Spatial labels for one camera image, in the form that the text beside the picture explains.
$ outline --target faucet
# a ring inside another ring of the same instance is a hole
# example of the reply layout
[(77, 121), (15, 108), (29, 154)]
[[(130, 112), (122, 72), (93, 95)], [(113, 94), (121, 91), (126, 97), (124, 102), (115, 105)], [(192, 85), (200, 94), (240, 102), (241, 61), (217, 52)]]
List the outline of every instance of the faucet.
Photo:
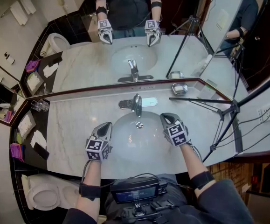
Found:
[(134, 96), (133, 102), (132, 102), (132, 112), (136, 111), (136, 115), (138, 117), (141, 117), (142, 115), (142, 98), (139, 96), (139, 94), (136, 94)]
[(139, 81), (139, 71), (138, 71), (136, 61), (135, 60), (133, 60), (133, 61), (128, 60), (128, 63), (130, 65), (130, 67), (131, 67), (131, 73), (132, 73), (133, 81), (134, 82)]

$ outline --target sink basin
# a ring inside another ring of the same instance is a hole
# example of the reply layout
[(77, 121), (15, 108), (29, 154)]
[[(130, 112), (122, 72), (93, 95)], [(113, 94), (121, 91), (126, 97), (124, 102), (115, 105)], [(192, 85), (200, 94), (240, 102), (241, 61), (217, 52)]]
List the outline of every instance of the sink basin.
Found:
[(157, 63), (157, 55), (153, 47), (130, 45), (116, 51), (112, 56), (112, 71), (120, 75), (131, 75), (128, 60), (136, 60), (139, 73), (150, 70)]
[[(143, 124), (141, 129), (136, 126), (138, 122)], [(132, 112), (115, 123), (112, 146), (112, 157), (148, 164), (149, 161), (167, 159), (171, 145), (164, 138), (159, 115), (142, 112), (139, 118)]]

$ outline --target marble countertop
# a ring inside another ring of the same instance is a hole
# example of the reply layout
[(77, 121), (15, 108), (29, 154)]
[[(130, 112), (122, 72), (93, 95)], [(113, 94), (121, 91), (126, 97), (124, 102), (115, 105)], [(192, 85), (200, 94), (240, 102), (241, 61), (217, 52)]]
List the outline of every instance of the marble countertop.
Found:
[[(131, 110), (120, 110), (118, 102), (132, 99), (135, 94), (135, 92), (118, 93), (51, 102), (47, 130), (47, 151), (50, 153), (47, 160), (48, 170), (81, 176), (84, 164), (88, 159), (85, 152), (86, 139), (98, 125), (109, 121), (115, 125), (119, 118), (129, 114)], [(139, 94), (142, 98), (156, 97), (158, 99), (156, 106), (143, 108), (143, 111), (158, 115), (165, 112), (178, 114), (188, 127), (189, 138), (192, 143), (198, 148), (203, 158), (206, 156), (209, 147), (213, 144), (220, 120), (218, 114), (190, 102), (170, 101), (169, 97), (173, 96), (170, 89), (142, 91)], [(198, 94), (199, 90), (190, 87), (186, 97), (195, 98)], [(229, 117), (227, 116), (223, 127), (227, 125), (228, 121)], [(146, 172), (155, 175), (186, 172), (187, 168), (180, 149), (172, 147), (164, 139), (164, 136), (163, 141), (166, 142), (168, 147), (167, 154), (164, 157), (151, 152), (149, 154), (150, 159), (141, 161), (140, 156), (137, 160), (134, 160), (133, 157), (128, 159), (128, 154), (121, 158), (111, 153), (102, 164), (102, 178), (127, 178)], [(115, 149), (115, 140), (112, 140), (112, 146)], [(205, 165), (224, 161), (234, 154), (235, 146), (232, 143), (214, 151), (206, 160)]]
[[(116, 73), (111, 67), (112, 55), (130, 45), (145, 46), (146, 49), (153, 50), (157, 56), (157, 62), (150, 70), (140, 69), (142, 65), (137, 61), (141, 76), (152, 75), (154, 79), (165, 79), (183, 37), (163, 35), (161, 42), (152, 47), (147, 46), (146, 37), (130, 37), (116, 39), (112, 45), (96, 42), (65, 50), (62, 62), (59, 63), (53, 92), (118, 83), (118, 79), (126, 75)], [(189, 36), (172, 71), (180, 70), (185, 77), (190, 77), (194, 66), (207, 55), (203, 44), (195, 36)]]

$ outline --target wrist strap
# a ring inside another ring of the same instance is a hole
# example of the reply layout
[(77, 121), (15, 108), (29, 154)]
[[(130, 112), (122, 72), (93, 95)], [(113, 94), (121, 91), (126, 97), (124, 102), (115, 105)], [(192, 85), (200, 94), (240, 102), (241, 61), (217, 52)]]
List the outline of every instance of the wrist strap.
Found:
[(239, 37), (243, 37), (243, 30), (241, 28), (238, 28), (237, 30), (239, 32)]
[(211, 175), (210, 172), (203, 172), (191, 179), (193, 189), (202, 189), (206, 184), (210, 181), (213, 181), (214, 177)]
[(98, 15), (99, 13), (105, 13), (107, 15), (107, 9), (105, 7), (98, 7), (96, 14)]
[(153, 2), (152, 5), (151, 5), (151, 7), (152, 7), (152, 9), (154, 7), (160, 7), (160, 8), (162, 8), (162, 3), (161, 2)]
[(84, 183), (80, 183), (79, 194), (81, 197), (86, 197), (93, 201), (95, 198), (101, 197), (101, 187), (99, 186), (88, 186)]

